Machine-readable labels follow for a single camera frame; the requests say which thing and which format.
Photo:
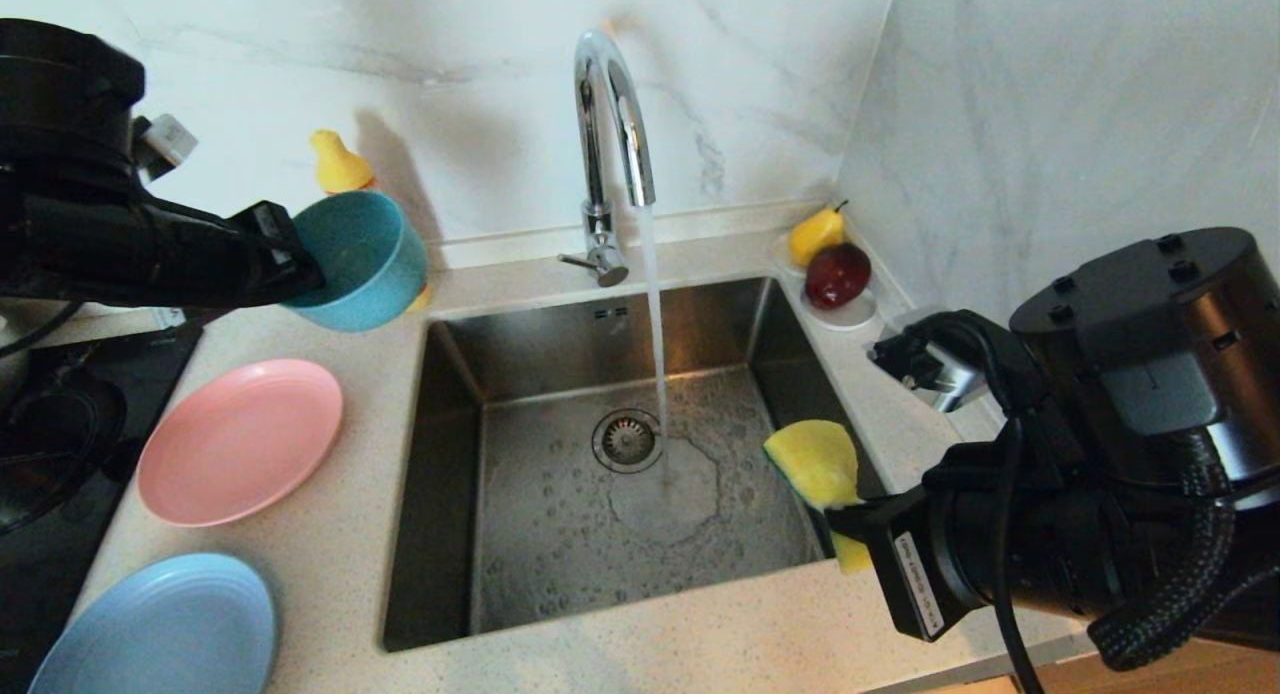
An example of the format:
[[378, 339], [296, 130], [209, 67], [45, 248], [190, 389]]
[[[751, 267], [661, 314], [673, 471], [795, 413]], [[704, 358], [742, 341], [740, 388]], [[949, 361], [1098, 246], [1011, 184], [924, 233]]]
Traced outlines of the yellow green sponge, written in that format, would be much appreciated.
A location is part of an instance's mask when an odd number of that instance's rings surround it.
[[806, 506], [822, 545], [844, 575], [872, 569], [868, 547], [832, 533], [828, 512], [867, 501], [859, 492], [858, 447], [845, 426], [827, 420], [804, 420], [773, 432], [762, 444], [765, 457]]

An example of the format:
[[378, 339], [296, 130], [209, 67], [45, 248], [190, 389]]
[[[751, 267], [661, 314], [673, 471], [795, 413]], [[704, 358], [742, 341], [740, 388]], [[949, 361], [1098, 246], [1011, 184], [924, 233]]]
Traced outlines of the teal bowl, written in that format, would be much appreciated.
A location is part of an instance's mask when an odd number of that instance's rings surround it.
[[393, 198], [349, 191], [293, 216], [324, 286], [288, 300], [285, 309], [320, 328], [369, 332], [401, 316], [428, 284], [428, 251]]

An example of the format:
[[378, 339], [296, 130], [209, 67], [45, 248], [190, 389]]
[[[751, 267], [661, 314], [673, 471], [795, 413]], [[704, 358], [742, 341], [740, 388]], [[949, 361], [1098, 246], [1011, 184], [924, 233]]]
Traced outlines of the yellow orange dish soap bottle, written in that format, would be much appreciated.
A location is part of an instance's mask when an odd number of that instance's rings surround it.
[[[372, 165], [358, 152], [351, 151], [340, 134], [329, 129], [317, 129], [311, 134], [310, 143], [316, 157], [315, 175], [325, 193], [324, 198], [349, 191], [380, 192]], [[404, 314], [425, 309], [430, 298], [431, 287], [428, 280], [419, 298]]]

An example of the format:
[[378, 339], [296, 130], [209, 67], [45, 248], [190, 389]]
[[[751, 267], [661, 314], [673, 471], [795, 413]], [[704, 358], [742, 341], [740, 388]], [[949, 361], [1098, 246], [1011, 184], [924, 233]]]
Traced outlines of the chrome gooseneck faucet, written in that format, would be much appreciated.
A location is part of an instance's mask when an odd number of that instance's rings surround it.
[[557, 260], [586, 270], [600, 288], [617, 287], [627, 279], [628, 265], [613, 224], [613, 201], [605, 191], [603, 115], [611, 120], [630, 204], [654, 205], [657, 187], [636, 85], [616, 38], [605, 29], [586, 29], [580, 35], [573, 56], [573, 93], [586, 184], [581, 205], [585, 256], [559, 255]]

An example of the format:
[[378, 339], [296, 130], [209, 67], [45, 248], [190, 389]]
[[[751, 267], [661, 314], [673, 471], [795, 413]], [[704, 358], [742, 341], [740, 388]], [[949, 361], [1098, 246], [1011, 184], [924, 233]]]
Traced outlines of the metal sink drain strainer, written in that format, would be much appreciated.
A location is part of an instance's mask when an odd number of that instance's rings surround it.
[[590, 440], [596, 462], [622, 475], [650, 469], [660, 460], [663, 446], [660, 420], [639, 408], [611, 411], [598, 421]]

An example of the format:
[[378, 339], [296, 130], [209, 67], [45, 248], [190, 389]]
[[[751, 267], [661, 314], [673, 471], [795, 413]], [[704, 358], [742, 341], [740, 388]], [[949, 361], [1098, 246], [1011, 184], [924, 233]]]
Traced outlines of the stainless steel sink basin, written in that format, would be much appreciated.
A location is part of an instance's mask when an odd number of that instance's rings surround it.
[[[762, 448], [850, 420], [780, 280], [664, 289], [658, 382], [645, 295], [428, 327], [381, 644], [430, 647], [832, 557]], [[660, 420], [622, 475], [593, 429]]]

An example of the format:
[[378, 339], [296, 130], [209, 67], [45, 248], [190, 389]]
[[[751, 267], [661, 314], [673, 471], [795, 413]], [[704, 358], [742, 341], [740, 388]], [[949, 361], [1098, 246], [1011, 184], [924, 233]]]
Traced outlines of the silver kettle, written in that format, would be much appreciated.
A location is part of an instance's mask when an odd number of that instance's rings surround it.
[[[17, 321], [0, 312], [0, 350], [17, 343], [24, 334]], [[28, 371], [29, 356], [24, 350], [0, 357], [0, 412], [18, 397]]]

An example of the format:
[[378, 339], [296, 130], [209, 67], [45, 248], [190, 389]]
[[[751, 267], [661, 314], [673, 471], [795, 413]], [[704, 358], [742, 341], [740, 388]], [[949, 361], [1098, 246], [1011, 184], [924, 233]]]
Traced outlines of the black glass cooktop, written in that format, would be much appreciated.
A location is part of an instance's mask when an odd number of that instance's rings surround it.
[[18, 397], [90, 375], [124, 394], [124, 426], [109, 458], [44, 517], [0, 537], [0, 694], [26, 694], [67, 626], [146, 440], [193, 355], [201, 330], [148, 332], [33, 350]]

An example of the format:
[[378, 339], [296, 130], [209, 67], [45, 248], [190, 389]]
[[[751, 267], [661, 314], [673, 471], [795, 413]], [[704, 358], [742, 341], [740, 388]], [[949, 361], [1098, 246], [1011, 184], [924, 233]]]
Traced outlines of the pink plate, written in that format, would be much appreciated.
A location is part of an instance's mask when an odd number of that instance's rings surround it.
[[140, 499], [161, 521], [211, 528], [283, 501], [335, 444], [346, 398], [319, 362], [248, 362], [187, 394], [147, 440]]

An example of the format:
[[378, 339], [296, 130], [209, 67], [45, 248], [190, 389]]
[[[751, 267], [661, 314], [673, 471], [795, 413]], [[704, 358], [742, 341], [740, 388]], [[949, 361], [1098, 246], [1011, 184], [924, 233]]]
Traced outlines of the small white dish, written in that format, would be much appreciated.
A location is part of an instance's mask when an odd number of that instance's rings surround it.
[[797, 301], [806, 314], [814, 318], [823, 328], [835, 332], [851, 332], [872, 321], [877, 315], [876, 296], [870, 292], [870, 280], [864, 292], [850, 303], [831, 311], [815, 309], [804, 296], [804, 283], [806, 269], [795, 268], [788, 262], [786, 239], [788, 234], [781, 234], [772, 239], [768, 255], [773, 265], [783, 275], [785, 283], [794, 289]]

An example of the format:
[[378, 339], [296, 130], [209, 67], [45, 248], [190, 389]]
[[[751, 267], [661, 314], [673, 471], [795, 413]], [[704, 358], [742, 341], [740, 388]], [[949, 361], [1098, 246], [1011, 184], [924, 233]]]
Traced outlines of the black frying pan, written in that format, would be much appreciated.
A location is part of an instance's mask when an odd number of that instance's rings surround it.
[[115, 448], [124, 394], [77, 375], [14, 403], [0, 419], [0, 537], [74, 496]]

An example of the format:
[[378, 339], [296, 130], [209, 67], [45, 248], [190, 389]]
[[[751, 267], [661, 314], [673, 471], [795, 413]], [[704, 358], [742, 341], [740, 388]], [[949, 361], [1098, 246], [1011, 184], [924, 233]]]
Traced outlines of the dark red apple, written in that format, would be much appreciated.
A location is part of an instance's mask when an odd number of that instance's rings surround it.
[[808, 265], [804, 296], [818, 310], [836, 310], [864, 292], [870, 274], [864, 248], [847, 242], [820, 248]]

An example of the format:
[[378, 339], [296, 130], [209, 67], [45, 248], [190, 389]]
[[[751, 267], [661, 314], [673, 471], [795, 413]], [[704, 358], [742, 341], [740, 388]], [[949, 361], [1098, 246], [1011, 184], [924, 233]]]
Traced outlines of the yellow pear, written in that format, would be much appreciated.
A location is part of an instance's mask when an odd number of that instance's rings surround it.
[[787, 236], [788, 262], [795, 268], [806, 269], [823, 248], [838, 246], [847, 239], [842, 207], [840, 205], [822, 207], [795, 225]]

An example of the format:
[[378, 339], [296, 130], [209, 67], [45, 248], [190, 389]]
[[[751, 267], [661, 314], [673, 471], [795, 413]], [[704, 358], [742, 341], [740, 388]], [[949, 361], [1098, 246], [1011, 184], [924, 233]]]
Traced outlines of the light wooden cabinet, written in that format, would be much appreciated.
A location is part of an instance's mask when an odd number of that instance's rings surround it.
[[1203, 640], [1124, 674], [1105, 667], [1097, 654], [1036, 672], [1046, 694], [1280, 694], [1280, 653]]

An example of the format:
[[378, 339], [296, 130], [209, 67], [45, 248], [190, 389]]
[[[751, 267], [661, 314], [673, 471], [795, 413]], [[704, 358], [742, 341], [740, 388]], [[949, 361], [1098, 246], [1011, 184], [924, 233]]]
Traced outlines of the light blue plate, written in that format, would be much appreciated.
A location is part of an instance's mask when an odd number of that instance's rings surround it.
[[27, 694], [264, 694], [279, 622], [271, 588], [234, 556], [148, 565], [59, 636]]

